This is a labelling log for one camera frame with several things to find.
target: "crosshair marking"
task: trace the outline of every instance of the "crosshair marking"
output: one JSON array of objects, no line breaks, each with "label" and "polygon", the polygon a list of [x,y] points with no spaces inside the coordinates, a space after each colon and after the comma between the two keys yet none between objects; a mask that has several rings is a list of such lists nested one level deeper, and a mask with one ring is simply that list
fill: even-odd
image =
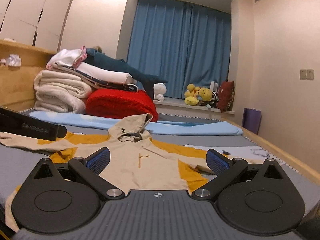
[{"label": "crosshair marking", "polygon": [[160,193],[160,192],[157,192],[153,196],[155,196],[156,198],[160,198],[160,197],[162,197],[164,195],[162,193]]}]

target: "white plush toy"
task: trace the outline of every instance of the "white plush toy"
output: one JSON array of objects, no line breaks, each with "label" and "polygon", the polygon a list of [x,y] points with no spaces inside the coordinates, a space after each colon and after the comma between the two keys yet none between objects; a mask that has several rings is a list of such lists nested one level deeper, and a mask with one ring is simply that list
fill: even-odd
[{"label": "white plush toy", "polygon": [[153,92],[156,100],[163,101],[163,94],[167,92],[167,88],[163,83],[158,83],[153,86]]}]

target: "red blanket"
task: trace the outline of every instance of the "red blanket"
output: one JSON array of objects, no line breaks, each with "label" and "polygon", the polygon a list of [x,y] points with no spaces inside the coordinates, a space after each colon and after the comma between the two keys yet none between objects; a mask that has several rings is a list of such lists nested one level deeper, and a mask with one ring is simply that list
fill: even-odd
[{"label": "red blanket", "polygon": [[98,89],[93,92],[86,103],[89,115],[122,119],[129,115],[153,115],[152,122],[158,120],[156,106],[145,91],[137,93],[115,89]]}]

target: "black device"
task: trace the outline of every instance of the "black device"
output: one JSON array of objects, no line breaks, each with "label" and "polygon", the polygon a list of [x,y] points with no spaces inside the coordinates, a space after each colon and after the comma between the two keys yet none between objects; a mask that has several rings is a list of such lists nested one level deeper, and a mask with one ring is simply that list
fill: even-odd
[{"label": "black device", "polygon": [[12,202],[21,230],[11,239],[303,239],[295,231],[303,199],[275,159],[250,165],[213,149],[206,158],[217,177],[191,196],[186,190],[125,196],[98,175],[110,162],[107,148],[64,164],[44,158]]},{"label": "black device", "polygon": [[0,107],[0,131],[49,141],[55,141],[57,137],[64,138],[67,134],[65,126],[41,121],[3,107]]}]

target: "bed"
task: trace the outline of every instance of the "bed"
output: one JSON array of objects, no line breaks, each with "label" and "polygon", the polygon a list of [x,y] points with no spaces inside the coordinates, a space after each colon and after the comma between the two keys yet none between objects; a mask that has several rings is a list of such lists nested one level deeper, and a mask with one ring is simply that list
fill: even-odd
[{"label": "bed", "polygon": [[[0,41],[0,57],[5,53],[17,53],[22,58],[22,66],[13,69],[0,69],[0,85],[2,93],[0,103],[2,106],[20,111],[29,115],[33,112],[34,104],[33,79],[44,69],[50,56],[54,53],[32,46],[18,43]],[[194,118],[159,113],[159,121],[189,122],[197,124],[227,121],[238,127],[237,124],[226,120]],[[83,128],[67,125],[67,130],[81,134],[107,134],[107,130]],[[320,174],[299,161],[290,154],[282,151],[263,138],[245,130],[243,135],[232,136],[187,136],[154,134],[152,137],[158,141],[208,150],[214,148],[218,152],[231,153],[244,159],[262,159],[274,157],[282,165],[289,178],[294,183],[305,202],[304,220],[313,217],[320,205]],[[23,183],[28,174],[46,155],[34,153],[17,148],[0,145],[0,219],[4,220],[4,206],[6,198],[14,189]],[[215,175],[203,175],[208,180]]]}]

